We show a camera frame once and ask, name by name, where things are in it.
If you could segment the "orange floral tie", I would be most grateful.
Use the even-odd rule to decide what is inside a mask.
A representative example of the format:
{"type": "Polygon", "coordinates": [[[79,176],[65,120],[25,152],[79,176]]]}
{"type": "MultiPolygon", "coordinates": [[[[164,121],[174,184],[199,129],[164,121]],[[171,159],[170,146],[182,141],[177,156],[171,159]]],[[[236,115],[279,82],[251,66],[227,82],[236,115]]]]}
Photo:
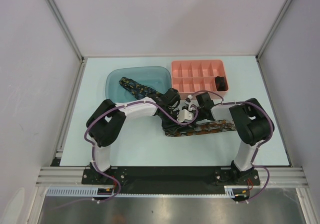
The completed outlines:
{"type": "Polygon", "coordinates": [[[167,137],[184,137],[193,135],[215,134],[227,131],[236,131],[236,126],[233,121],[215,120],[206,123],[180,126],[176,130],[165,130],[167,137]]]}

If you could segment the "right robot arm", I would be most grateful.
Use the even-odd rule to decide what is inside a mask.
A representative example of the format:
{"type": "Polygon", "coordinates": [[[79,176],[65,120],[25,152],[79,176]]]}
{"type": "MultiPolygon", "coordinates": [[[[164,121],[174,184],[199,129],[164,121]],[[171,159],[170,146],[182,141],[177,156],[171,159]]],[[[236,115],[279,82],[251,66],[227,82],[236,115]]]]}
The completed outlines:
{"type": "Polygon", "coordinates": [[[254,159],[259,147],[271,139],[274,124],[256,98],[242,102],[220,102],[215,104],[208,92],[196,95],[205,114],[214,120],[225,120],[235,125],[241,139],[235,159],[230,165],[230,177],[235,184],[243,184],[254,170],[254,159]]]}

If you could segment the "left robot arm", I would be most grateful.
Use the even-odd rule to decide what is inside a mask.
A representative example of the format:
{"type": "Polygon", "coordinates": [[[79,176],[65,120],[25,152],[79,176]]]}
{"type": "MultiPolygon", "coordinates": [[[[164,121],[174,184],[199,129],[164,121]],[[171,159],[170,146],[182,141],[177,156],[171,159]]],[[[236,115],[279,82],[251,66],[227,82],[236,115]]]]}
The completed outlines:
{"type": "Polygon", "coordinates": [[[175,131],[180,95],[178,90],[170,88],[164,94],[154,89],[131,90],[135,101],[115,103],[105,99],[86,123],[85,140],[92,144],[93,178],[101,184],[110,179],[110,146],[113,144],[127,119],[145,116],[158,116],[164,132],[175,131]]]}

